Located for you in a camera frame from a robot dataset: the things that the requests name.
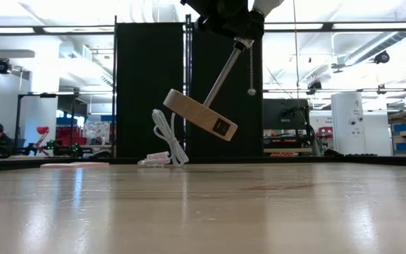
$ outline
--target pink object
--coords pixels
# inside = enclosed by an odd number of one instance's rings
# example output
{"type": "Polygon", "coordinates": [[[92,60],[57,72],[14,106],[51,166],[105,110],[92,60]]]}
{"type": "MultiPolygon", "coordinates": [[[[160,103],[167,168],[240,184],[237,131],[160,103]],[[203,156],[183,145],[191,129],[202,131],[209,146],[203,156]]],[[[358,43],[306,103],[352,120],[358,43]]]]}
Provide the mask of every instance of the pink object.
{"type": "Polygon", "coordinates": [[[42,137],[40,137],[39,141],[37,141],[37,143],[35,143],[35,147],[37,148],[37,150],[39,152],[43,152],[47,157],[49,156],[49,153],[47,151],[45,151],[45,149],[43,149],[43,147],[41,146],[43,140],[47,137],[48,133],[49,133],[49,127],[45,126],[45,127],[37,127],[37,132],[42,135],[42,137]]]}
{"type": "Polygon", "coordinates": [[[80,169],[90,167],[107,168],[109,167],[109,163],[107,162],[51,163],[51,164],[43,164],[42,166],[40,166],[40,169],[80,169]]]}

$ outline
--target black partition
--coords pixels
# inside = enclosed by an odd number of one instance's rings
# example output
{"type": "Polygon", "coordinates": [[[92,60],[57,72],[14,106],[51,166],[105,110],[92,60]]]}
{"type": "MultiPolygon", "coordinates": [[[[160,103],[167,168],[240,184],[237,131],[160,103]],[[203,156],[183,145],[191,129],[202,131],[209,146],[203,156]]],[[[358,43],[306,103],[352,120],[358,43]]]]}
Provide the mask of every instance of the black partition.
{"type": "MultiPolygon", "coordinates": [[[[234,41],[194,31],[190,96],[203,103],[233,50],[234,41]]],[[[238,125],[230,142],[189,123],[186,152],[189,157],[258,157],[263,155],[262,42],[253,47],[255,96],[249,96],[250,53],[242,53],[210,106],[238,125]]]]}
{"type": "MultiPolygon", "coordinates": [[[[168,151],[153,133],[153,109],[170,121],[164,105],[170,89],[183,91],[184,39],[182,23],[126,23],[117,25],[117,157],[145,157],[168,151]]],[[[175,119],[183,137],[183,119],[175,119]]]]}

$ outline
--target white cable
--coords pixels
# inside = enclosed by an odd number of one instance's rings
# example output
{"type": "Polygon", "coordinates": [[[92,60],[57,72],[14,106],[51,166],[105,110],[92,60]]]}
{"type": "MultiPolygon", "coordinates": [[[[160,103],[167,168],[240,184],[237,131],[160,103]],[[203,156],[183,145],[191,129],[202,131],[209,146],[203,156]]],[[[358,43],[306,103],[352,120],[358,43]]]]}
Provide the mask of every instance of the white cable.
{"type": "Polygon", "coordinates": [[[189,158],[184,152],[184,149],[180,146],[180,143],[175,138],[175,113],[172,113],[170,126],[168,125],[166,116],[164,116],[164,113],[162,113],[161,110],[153,110],[152,118],[154,124],[156,124],[153,129],[154,134],[165,140],[170,146],[170,159],[172,160],[173,165],[182,166],[184,163],[189,162],[189,158]]]}

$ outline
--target computer monitor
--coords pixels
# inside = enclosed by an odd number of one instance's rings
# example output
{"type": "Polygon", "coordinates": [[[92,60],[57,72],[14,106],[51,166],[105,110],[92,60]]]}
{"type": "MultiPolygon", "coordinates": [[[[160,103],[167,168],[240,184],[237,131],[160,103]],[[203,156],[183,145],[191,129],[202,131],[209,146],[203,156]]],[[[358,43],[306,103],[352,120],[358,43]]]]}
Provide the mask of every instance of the computer monitor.
{"type": "Polygon", "coordinates": [[[308,100],[264,99],[264,130],[306,130],[306,121],[309,121],[308,100]]]}

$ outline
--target metal rod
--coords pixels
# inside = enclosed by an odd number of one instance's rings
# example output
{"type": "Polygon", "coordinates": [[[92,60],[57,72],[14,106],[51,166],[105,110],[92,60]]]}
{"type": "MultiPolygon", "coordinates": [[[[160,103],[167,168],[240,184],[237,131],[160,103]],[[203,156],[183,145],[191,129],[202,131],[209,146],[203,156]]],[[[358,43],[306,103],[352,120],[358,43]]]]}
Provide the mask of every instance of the metal rod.
{"type": "Polygon", "coordinates": [[[280,89],[280,90],[264,90],[269,93],[289,93],[289,92],[406,92],[406,88],[359,88],[359,89],[280,89]]]}
{"type": "Polygon", "coordinates": [[[110,130],[110,143],[111,143],[111,155],[113,158],[116,157],[116,93],[117,93],[117,53],[118,53],[118,43],[117,43],[117,29],[118,29],[118,17],[115,15],[113,17],[113,69],[112,69],[112,122],[110,130]]]}
{"type": "Polygon", "coordinates": [[[220,87],[222,87],[223,82],[225,82],[225,79],[228,76],[228,74],[230,73],[231,69],[233,68],[236,60],[238,60],[240,53],[242,53],[240,51],[240,49],[234,48],[233,52],[230,55],[230,58],[228,59],[228,61],[225,64],[225,67],[223,67],[222,72],[220,73],[219,77],[217,78],[216,83],[212,87],[211,92],[209,92],[208,97],[204,101],[204,104],[203,104],[204,106],[206,106],[206,107],[211,106],[211,103],[214,100],[214,98],[216,97],[217,92],[219,92],[220,87]]]}
{"type": "Polygon", "coordinates": [[[17,155],[18,151],[18,136],[20,135],[20,111],[21,111],[21,99],[23,98],[22,95],[18,95],[17,101],[17,118],[15,123],[15,144],[13,146],[13,155],[17,155]]]}
{"type": "Polygon", "coordinates": [[[75,132],[75,95],[71,97],[71,133],[70,133],[70,147],[73,146],[73,134],[75,132]]]}

